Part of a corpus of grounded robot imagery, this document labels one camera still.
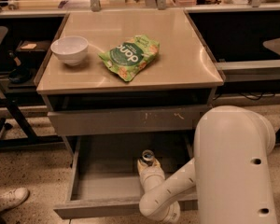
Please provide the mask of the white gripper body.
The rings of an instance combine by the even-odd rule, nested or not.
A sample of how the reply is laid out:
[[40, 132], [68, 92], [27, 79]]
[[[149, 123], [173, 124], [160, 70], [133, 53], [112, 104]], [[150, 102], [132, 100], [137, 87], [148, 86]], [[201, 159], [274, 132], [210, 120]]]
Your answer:
[[148, 166], [139, 175], [144, 192], [156, 188], [165, 181], [164, 171], [158, 166]]

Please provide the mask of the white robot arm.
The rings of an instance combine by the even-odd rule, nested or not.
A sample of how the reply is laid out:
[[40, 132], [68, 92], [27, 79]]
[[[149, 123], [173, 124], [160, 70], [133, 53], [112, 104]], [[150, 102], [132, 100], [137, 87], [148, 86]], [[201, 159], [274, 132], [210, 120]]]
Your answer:
[[168, 178], [160, 166], [138, 163], [144, 217], [175, 224], [178, 201], [195, 189], [199, 224], [277, 224], [267, 161], [275, 134], [265, 117], [215, 107], [199, 120], [193, 145], [194, 157]]

